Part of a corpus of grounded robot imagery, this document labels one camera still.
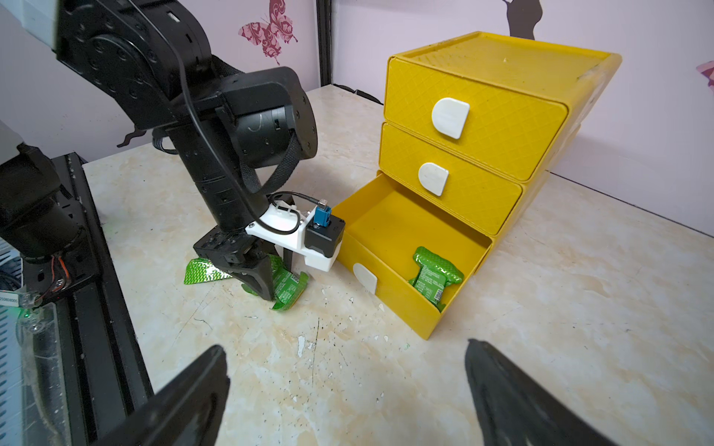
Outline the yellow bottom drawer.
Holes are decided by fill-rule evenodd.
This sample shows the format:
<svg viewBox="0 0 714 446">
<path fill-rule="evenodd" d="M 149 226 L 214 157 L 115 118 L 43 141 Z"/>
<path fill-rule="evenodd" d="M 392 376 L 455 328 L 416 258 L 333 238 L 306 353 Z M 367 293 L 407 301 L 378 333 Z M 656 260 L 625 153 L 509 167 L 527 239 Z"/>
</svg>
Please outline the yellow bottom drawer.
<svg viewBox="0 0 714 446">
<path fill-rule="evenodd" d="M 488 236 L 382 173 L 338 204 L 334 215 L 346 222 L 338 261 L 350 272 L 368 271 L 371 284 L 362 282 L 364 288 L 424 339 L 466 284 L 446 287 L 442 308 L 435 307 L 409 284 L 418 277 L 416 250 L 430 250 L 470 278 L 493 246 Z"/>
</svg>

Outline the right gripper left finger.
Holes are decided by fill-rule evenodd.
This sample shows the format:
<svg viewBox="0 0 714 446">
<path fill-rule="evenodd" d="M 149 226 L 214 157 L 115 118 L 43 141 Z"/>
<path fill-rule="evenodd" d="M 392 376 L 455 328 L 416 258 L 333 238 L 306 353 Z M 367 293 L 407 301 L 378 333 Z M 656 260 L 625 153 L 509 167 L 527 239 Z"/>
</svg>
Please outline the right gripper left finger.
<svg viewBox="0 0 714 446">
<path fill-rule="evenodd" d="M 98 445 L 214 445 L 231 381 L 223 347 L 207 349 Z"/>
</svg>

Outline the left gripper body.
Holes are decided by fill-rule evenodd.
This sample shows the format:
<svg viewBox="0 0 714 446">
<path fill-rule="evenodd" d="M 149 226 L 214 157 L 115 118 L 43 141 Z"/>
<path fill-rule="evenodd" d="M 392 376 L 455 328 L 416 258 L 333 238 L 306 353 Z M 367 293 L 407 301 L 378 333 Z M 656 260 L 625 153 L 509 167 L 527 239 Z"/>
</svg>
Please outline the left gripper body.
<svg viewBox="0 0 714 446">
<path fill-rule="evenodd" d="M 275 301 L 271 256 L 278 256 L 278 252 L 272 243 L 246 232 L 228 233 L 215 227 L 193 249 L 200 258 L 210 260 L 262 299 Z"/>
</svg>

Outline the yellow top drawer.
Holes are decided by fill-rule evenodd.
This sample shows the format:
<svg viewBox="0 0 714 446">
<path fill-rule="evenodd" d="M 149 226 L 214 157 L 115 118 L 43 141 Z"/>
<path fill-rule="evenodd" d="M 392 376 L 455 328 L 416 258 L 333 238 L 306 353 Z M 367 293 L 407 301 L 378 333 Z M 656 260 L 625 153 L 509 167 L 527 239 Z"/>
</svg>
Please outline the yellow top drawer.
<svg viewBox="0 0 714 446">
<path fill-rule="evenodd" d="M 470 105 L 459 139 L 434 126 L 442 98 Z M 530 180 L 569 115 L 557 102 L 441 72 L 406 59 L 388 64 L 385 118 L 451 152 L 521 182 Z"/>
</svg>

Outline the yellow drawer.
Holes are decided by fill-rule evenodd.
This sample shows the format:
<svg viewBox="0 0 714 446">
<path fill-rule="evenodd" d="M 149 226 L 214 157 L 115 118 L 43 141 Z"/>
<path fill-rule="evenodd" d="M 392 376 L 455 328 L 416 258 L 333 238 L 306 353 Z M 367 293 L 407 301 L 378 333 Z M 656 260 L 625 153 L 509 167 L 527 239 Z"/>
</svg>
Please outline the yellow drawer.
<svg viewBox="0 0 714 446">
<path fill-rule="evenodd" d="M 381 170 L 472 228 L 499 233 L 522 196 L 522 188 L 385 123 Z"/>
<path fill-rule="evenodd" d="M 364 288 L 424 339 L 466 284 L 446 287 L 442 308 L 435 307 L 409 284 L 418 277 L 416 250 L 430 250 L 470 278 L 493 246 L 488 236 L 382 173 L 338 204 L 334 215 L 346 222 L 338 261 L 350 272 L 368 271 L 371 284 L 362 282 Z"/>
<path fill-rule="evenodd" d="M 434 126 L 442 98 L 470 105 L 459 139 Z M 521 182 L 530 180 L 569 115 L 557 102 L 441 72 L 406 59 L 388 64 L 385 118 L 451 152 Z"/>
</svg>

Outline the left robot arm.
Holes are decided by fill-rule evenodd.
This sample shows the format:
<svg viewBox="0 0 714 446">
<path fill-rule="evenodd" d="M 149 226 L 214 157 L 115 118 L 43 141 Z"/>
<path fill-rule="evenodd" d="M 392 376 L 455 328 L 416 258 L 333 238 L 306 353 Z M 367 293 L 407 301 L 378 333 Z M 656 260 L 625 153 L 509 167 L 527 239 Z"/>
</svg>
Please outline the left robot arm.
<svg viewBox="0 0 714 446">
<path fill-rule="evenodd" d="M 135 128 L 168 137 L 216 221 L 221 246 L 197 253 L 259 297 L 275 298 L 266 243 L 271 197 L 318 149 L 298 75 L 241 72 L 211 52 L 177 1 L 7 1 L 57 60 L 113 98 Z"/>
</svg>

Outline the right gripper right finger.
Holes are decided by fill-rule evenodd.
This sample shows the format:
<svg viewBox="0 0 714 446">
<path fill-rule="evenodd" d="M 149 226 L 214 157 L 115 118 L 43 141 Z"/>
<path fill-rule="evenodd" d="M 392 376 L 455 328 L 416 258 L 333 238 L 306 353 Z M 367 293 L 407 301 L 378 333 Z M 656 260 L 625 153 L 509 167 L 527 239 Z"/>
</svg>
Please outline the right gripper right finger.
<svg viewBox="0 0 714 446">
<path fill-rule="evenodd" d="M 614 443 L 485 341 L 469 341 L 465 369 L 485 445 Z"/>
</svg>

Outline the green cookie packet front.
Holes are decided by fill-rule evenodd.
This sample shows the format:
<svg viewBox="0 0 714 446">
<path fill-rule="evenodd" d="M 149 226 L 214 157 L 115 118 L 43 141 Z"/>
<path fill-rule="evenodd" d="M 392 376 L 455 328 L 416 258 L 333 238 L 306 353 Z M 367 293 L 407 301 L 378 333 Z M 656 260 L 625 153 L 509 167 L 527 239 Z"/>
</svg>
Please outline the green cookie packet front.
<svg viewBox="0 0 714 446">
<path fill-rule="evenodd" d="M 452 262 L 424 246 L 416 249 L 413 260 L 419 271 L 416 278 L 408 281 L 409 284 L 437 310 L 443 311 L 446 307 L 443 302 L 444 290 L 451 285 L 461 284 L 464 274 Z"/>
</svg>

